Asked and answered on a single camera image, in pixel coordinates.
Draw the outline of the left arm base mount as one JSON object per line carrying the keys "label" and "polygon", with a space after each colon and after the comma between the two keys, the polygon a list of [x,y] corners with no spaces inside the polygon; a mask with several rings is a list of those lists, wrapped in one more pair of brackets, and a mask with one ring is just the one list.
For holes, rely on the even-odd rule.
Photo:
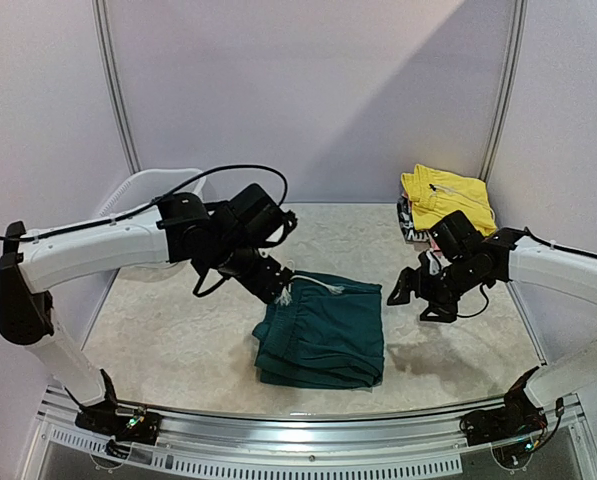
{"label": "left arm base mount", "polygon": [[67,394],[79,409],[75,425],[107,436],[104,452],[119,460],[129,457],[134,443],[155,446],[163,416],[150,411],[142,404],[122,407],[110,376],[104,370],[100,370],[100,373],[104,385],[104,396],[100,402],[86,406],[67,390]]}

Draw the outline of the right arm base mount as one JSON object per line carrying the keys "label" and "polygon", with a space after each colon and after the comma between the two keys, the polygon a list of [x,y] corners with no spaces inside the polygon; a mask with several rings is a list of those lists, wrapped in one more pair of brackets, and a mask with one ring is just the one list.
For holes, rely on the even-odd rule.
{"label": "right arm base mount", "polygon": [[525,467],[531,457],[554,437],[564,414],[564,398],[555,401],[556,424],[548,430],[543,408],[524,397],[506,396],[502,407],[474,410],[462,416],[459,429],[469,446],[492,444],[496,463],[505,469]]}

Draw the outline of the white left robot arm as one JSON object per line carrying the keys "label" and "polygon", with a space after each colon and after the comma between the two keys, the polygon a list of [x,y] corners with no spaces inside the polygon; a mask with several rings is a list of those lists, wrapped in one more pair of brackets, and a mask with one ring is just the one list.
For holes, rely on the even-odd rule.
{"label": "white left robot arm", "polygon": [[104,433],[119,433],[126,412],[114,402],[111,381],[60,326],[51,288],[129,266],[188,261],[200,281],[216,272],[271,304],[293,272],[267,252],[296,226],[295,213],[257,184],[228,201],[206,204],[192,193],[172,194],[58,230],[31,233],[12,223],[0,256],[0,335],[36,356]]}

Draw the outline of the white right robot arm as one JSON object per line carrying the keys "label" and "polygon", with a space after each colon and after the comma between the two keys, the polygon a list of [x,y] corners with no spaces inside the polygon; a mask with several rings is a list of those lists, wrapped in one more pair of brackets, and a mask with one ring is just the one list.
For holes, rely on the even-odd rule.
{"label": "white right robot arm", "polygon": [[[547,242],[527,230],[503,228],[485,237],[467,227],[436,226],[431,236],[446,259],[419,256],[416,268],[404,268],[389,295],[390,306],[412,298],[425,301],[422,321],[452,323],[460,318],[459,302],[474,288],[506,283],[514,290],[538,290],[543,299],[561,300],[577,313],[597,313],[597,253]],[[597,382],[597,320],[586,340],[573,345],[527,374],[510,389],[514,398],[495,415],[495,427],[515,436],[530,424],[534,407]]]}

